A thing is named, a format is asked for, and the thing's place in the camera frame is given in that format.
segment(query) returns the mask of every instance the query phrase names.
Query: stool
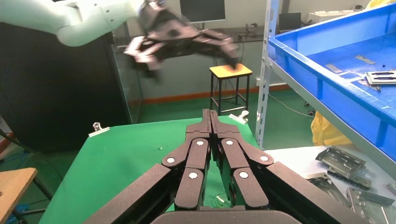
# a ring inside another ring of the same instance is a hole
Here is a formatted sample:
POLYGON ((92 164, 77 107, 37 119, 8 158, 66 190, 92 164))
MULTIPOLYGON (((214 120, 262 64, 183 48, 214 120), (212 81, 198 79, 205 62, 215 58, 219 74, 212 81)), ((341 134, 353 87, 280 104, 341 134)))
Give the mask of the stool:
POLYGON ((211 104, 210 109, 212 109, 213 103, 217 106, 218 112, 217 114, 220 116, 221 113, 231 112, 236 110, 245 109, 248 110, 249 107, 249 81, 250 75, 253 73, 250 69, 246 68, 243 64, 237 64, 237 69, 233 70, 231 67, 227 65, 211 67, 210 71, 212 73, 211 78, 211 104), (213 97, 213 78, 216 77, 219 81, 219 98, 215 99, 213 97), (247 77, 247 86, 246 86, 246 99, 239 93, 239 78, 247 77), (236 94, 235 96, 221 98, 221 84, 223 80, 236 78, 236 94), (235 98, 235 105, 238 104, 238 98, 241 98, 245 102, 245 106, 237 107, 229 110, 222 111, 221 110, 221 101, 224 99, 233 99, 235 98))

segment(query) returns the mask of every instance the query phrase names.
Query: white table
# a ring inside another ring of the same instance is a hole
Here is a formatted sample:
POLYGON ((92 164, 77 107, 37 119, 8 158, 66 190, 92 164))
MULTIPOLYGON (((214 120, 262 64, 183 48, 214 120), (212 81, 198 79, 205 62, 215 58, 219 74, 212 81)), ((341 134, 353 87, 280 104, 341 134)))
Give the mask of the white table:
MULTIPOLYGON (((337 147, 366 161, 366 169, 360 171, 359 176, 371 181, 370 193, 396 200, 396 196, 386 186, 389 183, 396 182, 392 177, 390 177, 373 160, 354 145, 342 145, 337 147)), ((275 161, 283 163, 285 166, 305 178, 307 175, 327 172, 328 166, 315 160, 316 156, 325 149, 327 149, 326 146, 317 146, 266 150, 265 152, 270 154, 275 161)), ((345 197, 348 187, 358 189, 357 187, 333 176, 330 176, 330 178, 345 197)))

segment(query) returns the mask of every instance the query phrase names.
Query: orange baseboard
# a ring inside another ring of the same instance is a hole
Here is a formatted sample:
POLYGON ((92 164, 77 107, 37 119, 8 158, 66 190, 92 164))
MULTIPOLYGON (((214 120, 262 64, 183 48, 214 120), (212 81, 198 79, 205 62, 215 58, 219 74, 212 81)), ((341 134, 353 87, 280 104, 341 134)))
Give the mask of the orange baseboard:
MULTIPOLYGON (((286 84, 285 85, 275 85, 275 86, 269 87, 270 91, 280 91, 280 90, 288 90, 288 89, 290 89, 290 86, 288 86, 286 84)), ((239 92, 241 94, 244 94, 244 93, 246 93, 246 89, 239 89, 239 92)), ((259 87, 250 88, 249 92, 258 93, 259 87)), ((232 94, 235 94, 235 91, 233 91, 233 90, 222 91, 223 96, 232 95, 232 94)), ((178 96, 144 99, 143 103, 144 104, 158 104, 158 103, 167 103, 167 102, 173 102, 173 101, 198 99, 198 98, 209 98, 209 97, 210 97, 210 92, 197 92, 197 93, 178 95, 178 96)))
MULTIPOLYGON (((10 138, 13 138, 13 139, 15 138, 15 135, 14 135, 13 132, 11 132, 8 136, 9 136, 10 138)), ((4 150, 6 150, 6 148, 7 148, 10 144, 11 144, 10 141, 8 141, 7 139, 3 139, 3 141, 0 142, 0 154, 1 154, 4 150)))

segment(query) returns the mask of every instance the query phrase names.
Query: computer monitor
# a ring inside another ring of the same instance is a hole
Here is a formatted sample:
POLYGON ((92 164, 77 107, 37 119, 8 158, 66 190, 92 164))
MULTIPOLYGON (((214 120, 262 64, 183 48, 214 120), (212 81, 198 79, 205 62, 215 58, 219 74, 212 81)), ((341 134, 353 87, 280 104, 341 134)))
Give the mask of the computer monitor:
POLYGON ((182 15, 191 23, 226 20, 225 0, 180 0, 182 15))

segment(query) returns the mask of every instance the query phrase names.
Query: metal shelf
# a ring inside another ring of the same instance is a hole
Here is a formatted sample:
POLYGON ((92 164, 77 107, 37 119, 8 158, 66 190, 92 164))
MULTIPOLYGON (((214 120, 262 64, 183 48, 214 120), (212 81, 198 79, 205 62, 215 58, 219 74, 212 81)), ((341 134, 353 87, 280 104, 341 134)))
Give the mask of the metal shelf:
POLYGON ((262 147, 265 115, 267 110, 267 101, 269 93, 269 83, 272 74, 277 74, 284 82, 286 82, 294 91, 296 91, 303 99, 309 102, 317 111, 319 111, 330 123, 338 128, 346 137, 348 137, 362 152, 370 157, 378 166, 387 172, 392 178, 396 179, 396 163, 385 155, 380 149, 371 144, 362 137, 354 129, 336 116, 321 101, 309 93, 302 85, 296 82, 287 72, 280 68, 271 58, 274 52, 268 48, 268 39, 274 35, 276 27, 278 0, 267 0, 266 20, 264 28, 264 45, 262 55, 262 69, 260 75, 260 93, 257 111, 257 124, 255 137, 257 143, 262 147))

